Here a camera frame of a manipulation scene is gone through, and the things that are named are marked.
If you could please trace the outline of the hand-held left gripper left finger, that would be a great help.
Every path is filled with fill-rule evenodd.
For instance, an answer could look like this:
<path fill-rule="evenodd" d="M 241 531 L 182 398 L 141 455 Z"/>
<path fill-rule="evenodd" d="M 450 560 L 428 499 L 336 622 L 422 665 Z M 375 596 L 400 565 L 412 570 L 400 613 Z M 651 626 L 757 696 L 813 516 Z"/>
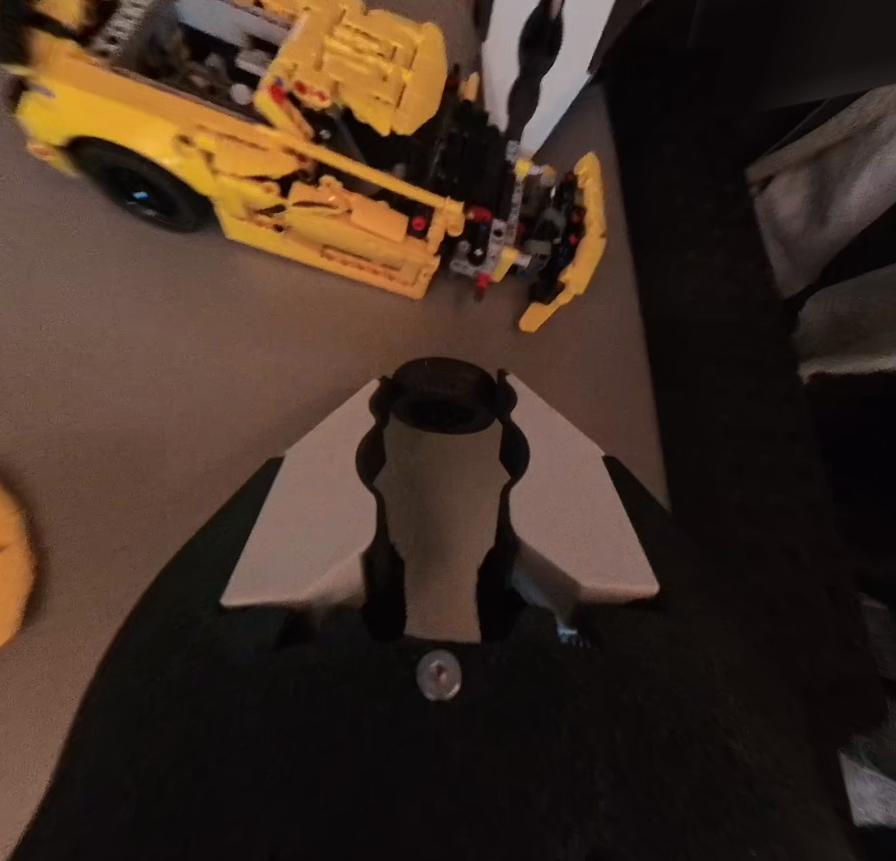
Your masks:
<path fill-rule="evenodd" d="M 358 606 L 372 636 L 405 633 L 405 564 L 375 482 L 394 398 L 373 379 L 285 452 L 224 589 L 225 609 L 325 615 Z"/>

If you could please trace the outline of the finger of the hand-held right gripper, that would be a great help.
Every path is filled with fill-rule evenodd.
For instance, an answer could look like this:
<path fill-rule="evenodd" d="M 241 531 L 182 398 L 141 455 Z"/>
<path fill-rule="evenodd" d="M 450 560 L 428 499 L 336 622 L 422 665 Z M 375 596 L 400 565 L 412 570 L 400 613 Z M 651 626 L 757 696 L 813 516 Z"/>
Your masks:
<path fill-rule="evenodd" d="M 536 108 L 521 133 L 521 151 L 535 154 L 591 79 L 591 61 L 617 0 L 564 0 L 561 41 L 539 83 Z"/>
<path fill-rule="evenodd" d="M 483 102 L 491 122 L 506 131 L 510 96 L 521 71 L 523 29 L 541 0 L 492 0 L 485 40 L 481 46 Z"/>

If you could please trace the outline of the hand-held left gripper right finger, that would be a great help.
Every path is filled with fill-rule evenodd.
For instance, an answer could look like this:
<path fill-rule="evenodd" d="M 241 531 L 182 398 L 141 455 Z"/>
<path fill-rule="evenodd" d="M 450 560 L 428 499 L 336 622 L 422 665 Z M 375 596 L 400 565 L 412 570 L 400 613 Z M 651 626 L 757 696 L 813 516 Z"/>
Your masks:
<path fill-rule="evenodd" d="M 527 608 L 576 631 L 585 609 L 658 598 L 603 449 L 507 371 L 497 376 L 494 413 L 507 481 L 477 571 L 480 638 L 505 639 Z"/>

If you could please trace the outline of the black toy wheel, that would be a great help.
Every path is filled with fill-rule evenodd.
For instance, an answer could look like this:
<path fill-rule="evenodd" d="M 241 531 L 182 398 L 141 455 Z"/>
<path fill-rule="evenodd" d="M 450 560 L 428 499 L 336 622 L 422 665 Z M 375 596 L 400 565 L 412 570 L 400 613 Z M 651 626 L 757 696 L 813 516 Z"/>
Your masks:
<path fill-rule="evenodd" d="M 488 429 L 497 417 L 496 379 L 472 363 L 443 357 L 408 361 L 389 385 L 391 416 L 412 429 L 471 435 Z"/>

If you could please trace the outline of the yellow toy brick car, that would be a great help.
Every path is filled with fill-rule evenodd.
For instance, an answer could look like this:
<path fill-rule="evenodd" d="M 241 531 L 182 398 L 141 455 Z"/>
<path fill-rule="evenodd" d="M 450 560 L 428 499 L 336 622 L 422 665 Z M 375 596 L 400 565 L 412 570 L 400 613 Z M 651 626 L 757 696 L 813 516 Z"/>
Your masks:
<path fill-rule="evenodd" d="M 438 25 L 362 0 L 2 0 L 2 69 L 35 158 L 165 229 L 409 299 L 519 273 L 525 333 L 604 257 L 598 156 L 533 162 Z"/>

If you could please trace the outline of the grey desk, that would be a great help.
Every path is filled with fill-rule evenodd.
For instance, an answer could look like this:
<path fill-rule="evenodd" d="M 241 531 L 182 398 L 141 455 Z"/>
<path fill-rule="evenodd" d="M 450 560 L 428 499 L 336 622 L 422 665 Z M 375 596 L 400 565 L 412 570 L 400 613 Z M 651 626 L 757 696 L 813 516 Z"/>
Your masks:
<path fill-rule="evenodd" d="M 651 367 L 603 86 L 539 160 L 597 152 L 609 244 L 537 333 L 521 280 L 407 300 L 131 218 L 37 161 L 2 111 L 2 480 L 39 584 L 2 651 L 2 859 L 48 786 L 94 671 L 161 569 L 269 458 L 359 387 L 442 356 L 508 369 L 668 507 Z"/>

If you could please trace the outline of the yellow car roof panel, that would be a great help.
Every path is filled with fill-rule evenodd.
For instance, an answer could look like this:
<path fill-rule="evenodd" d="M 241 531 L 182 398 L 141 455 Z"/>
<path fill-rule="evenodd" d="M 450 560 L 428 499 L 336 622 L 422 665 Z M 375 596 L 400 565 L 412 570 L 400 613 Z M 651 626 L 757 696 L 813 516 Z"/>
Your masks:
<path fill-rule="evenodd" d="M 36 580 L 25 511 L 1 486 L 1 647 L 20 631 Z"/>

